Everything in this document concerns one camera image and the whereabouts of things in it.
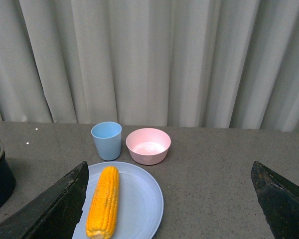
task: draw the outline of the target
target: gray surface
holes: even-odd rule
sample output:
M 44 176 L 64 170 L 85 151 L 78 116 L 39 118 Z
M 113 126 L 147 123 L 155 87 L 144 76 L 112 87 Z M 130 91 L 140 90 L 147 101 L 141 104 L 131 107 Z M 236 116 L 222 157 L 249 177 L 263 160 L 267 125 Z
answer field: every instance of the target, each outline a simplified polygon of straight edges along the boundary
M 83 160 L 89 165 L 103 162 L 91 128 L 0 122 L 0 139 L 17 180 L 13 195 L 0 208 L 0 222 Z M 170 150 L 163 162 L 142 166 L 125 145 L 127 135 L 138 128 L 123 126 L 122 154 L 116 161 L 140 166 L 159 183 L 164 215 L 155 238 L 273 238 L 250 171 L 257 160 L 299 185 L 299 133 L 158 127 L 171 137 Z

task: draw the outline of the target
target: pink bowl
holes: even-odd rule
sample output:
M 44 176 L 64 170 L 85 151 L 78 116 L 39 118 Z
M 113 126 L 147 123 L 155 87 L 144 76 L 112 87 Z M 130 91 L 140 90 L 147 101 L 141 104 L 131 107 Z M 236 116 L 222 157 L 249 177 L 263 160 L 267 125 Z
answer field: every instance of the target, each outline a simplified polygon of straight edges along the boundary
M 156 128 L 141 128 L 126 138 L 131 157 L 137 163 L 153 165 L 161 162 L 170 147 L 170 137 Z

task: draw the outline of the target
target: corn on the cob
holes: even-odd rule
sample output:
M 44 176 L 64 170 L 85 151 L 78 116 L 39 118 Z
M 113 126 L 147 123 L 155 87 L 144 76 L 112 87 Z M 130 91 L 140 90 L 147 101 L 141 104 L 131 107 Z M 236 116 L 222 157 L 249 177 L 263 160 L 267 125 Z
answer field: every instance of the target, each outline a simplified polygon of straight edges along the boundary
M 86 220 L 86 235 L 91 239 L 109 239 L 114 233 L 119 180 L 119 171 L 114 166 L 106 167 L 100 175 Z

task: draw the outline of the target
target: plate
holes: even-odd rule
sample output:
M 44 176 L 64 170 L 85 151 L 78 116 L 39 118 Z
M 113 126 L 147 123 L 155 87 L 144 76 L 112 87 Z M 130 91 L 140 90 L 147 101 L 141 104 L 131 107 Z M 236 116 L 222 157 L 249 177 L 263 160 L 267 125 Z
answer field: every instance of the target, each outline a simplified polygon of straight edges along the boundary
M 163 216 L 163 194 L 156 180 L 144 169 L 130 163 L 104 162 L 89 166 L 89 182 L 80 222 L 72 239 L 88 239 L 85 222 L 102 170 L 113 165 L 120 173 L 118 219 L 111 239 L 150 239 Z

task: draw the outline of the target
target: plastic cup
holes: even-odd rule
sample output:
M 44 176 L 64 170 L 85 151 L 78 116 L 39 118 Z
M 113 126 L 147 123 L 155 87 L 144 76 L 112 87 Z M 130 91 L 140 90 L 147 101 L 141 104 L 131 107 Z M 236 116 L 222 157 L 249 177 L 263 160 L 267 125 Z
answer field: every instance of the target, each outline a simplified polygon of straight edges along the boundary
M 91 134 L 101 159 L 111 161 L 121 154 L 122 127 L 116 122 L 95 125 Z

